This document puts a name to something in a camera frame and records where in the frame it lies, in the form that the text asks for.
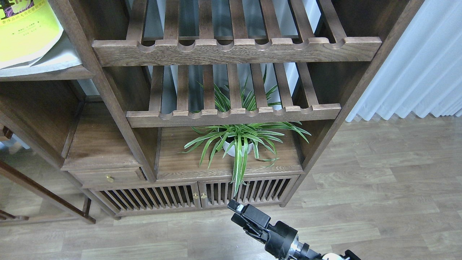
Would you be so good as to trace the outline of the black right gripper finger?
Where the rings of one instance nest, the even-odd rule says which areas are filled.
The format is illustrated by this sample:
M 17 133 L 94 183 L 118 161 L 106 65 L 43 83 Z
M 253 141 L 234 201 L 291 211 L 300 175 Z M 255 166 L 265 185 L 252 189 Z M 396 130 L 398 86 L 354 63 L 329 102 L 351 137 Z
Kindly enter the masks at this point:
M 227 207 L 242 217 L 250 220 L 255 225 L 257 231 L 264 231 L 270 221 L 270 216 L 263 213 L 251 204 L 243 205 L 235 200 L 230 200 Z
M 250 220 L 242 217 L 240 214 L 235 213 L 233 214 L 231 221 L 241 226 L 247 235 L 257 237 L 257 230 L 255 229 L 255 225 Z

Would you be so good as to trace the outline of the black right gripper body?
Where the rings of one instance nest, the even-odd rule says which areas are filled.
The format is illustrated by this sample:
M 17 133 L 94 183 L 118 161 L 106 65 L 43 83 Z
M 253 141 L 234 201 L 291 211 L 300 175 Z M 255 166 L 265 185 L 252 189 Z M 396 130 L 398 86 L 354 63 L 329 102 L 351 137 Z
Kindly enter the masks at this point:
M 265 245 L 265 250 L 279 260 L 308 260 L 309 245 L 298 241 L 298 231 L 277 221 L 259 226 L 253 222 L 245 225 L 246 234 Z

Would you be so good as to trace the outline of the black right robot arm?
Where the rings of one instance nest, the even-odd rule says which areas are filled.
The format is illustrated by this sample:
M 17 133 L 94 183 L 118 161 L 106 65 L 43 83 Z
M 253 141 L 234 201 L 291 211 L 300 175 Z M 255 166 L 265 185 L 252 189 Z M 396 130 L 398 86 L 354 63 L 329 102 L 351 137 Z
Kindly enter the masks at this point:
M 227 207 L 234 211 L 231 220 L 247 235 L 264 244 L 265 250 L 279 260 L 358 260 L 351 250 L 344 255 L 317 253 L 307 243 L 299 242 L 298 231 L 282 221 L 269 223 L 270 216 L 251 204 L 243 205 L 231 199 Z

